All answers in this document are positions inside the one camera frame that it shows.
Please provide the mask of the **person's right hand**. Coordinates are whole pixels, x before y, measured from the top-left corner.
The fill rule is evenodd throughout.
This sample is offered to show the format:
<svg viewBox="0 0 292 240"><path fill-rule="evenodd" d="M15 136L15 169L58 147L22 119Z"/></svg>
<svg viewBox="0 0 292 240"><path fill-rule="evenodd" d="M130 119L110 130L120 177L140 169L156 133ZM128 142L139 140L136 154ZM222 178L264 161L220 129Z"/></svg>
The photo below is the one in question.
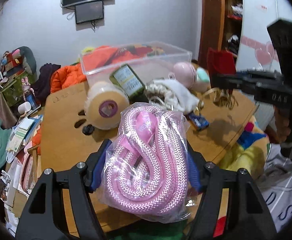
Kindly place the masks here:
<svg viewBox="0 0 292 240"><path fill-rule="evenodd" d="M291 130L289 128L289 119L279 113L279 109L274 107L275 126L279 142L285 142Z"/></svg>

